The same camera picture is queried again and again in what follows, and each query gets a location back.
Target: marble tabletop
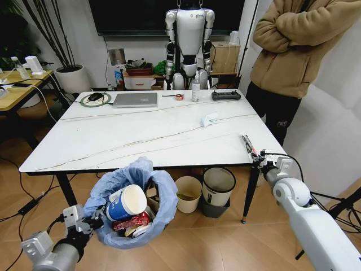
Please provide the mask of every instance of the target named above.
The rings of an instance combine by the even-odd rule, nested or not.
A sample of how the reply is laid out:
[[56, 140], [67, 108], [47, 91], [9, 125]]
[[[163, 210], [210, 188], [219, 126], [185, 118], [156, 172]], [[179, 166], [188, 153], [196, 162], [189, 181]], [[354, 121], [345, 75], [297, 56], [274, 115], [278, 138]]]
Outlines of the marble tabletop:
[[[111, 101], [121, 92], [108, 92]], [[258, 151], [266, 148], [284, 153], [243, 95], [241, 100], [214, 102], [212, 90], [201, 90], [199, 102], [194, 103], [190, 90], [154, 92], [158, 93], [157, 107], [113, 108], [106, 104], [88, 108], [73, 103], [20, 171], [101, 171], [125, 167], [140, 156], [152, 160], [155, 168], [248, 165], [240, 133], [247, 134]], [[81, 93], [77, 101], [89, 94]], [[184, 94], [184, 100], [163, 97], [174, 94]], [[201, 119], [213, 112], [218, 113], [217, 122], [203, 127]]]

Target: red wrapper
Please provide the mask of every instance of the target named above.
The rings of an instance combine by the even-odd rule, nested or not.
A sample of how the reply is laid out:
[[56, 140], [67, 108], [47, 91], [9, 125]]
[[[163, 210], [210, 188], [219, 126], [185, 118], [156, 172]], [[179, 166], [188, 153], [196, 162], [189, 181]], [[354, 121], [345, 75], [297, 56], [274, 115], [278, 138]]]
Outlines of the red wrapper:
[[133, 216], [131, 219], [113, 222], [113, 230], [119, 231], [133, 226], [146, 226], [151, 218], [146, 212]]

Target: black pants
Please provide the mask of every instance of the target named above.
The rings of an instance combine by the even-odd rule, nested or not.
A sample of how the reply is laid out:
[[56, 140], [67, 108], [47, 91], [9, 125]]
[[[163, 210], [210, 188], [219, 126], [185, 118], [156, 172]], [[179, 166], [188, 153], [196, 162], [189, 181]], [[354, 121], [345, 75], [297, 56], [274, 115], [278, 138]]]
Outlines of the black pants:
[[253, 82], [248, 86], [246, 99], [260, 117], [266, 115], [266, 126], [282, 146], [301, 99], [263, 90]]

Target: crumpled tissue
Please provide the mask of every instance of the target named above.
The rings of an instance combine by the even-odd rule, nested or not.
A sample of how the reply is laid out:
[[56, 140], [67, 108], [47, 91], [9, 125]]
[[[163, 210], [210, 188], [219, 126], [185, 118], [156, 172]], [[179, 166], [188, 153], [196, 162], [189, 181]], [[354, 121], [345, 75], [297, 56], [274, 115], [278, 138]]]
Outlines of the crumpled tissue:
[[201, 124], [204, 127], [207, 127], [209, 125], [215, 124], [217, 122], [218, 118], [218, 112], [213, 112], [211, 114], [208, 114], [204, 116], [201, 120]]

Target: tape roll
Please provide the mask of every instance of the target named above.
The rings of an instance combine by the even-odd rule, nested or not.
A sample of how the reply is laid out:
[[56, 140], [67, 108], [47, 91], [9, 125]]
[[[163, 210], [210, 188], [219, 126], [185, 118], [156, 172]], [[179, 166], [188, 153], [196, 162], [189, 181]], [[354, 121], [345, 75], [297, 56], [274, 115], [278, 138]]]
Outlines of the tape roll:
[[175, 96], [175, 99], [176, 99], [176, 100], [183, 100], [183, 99], [184, 99], [184, 95], [183, 95], [183, 94], [177, 94], [177, 95]]

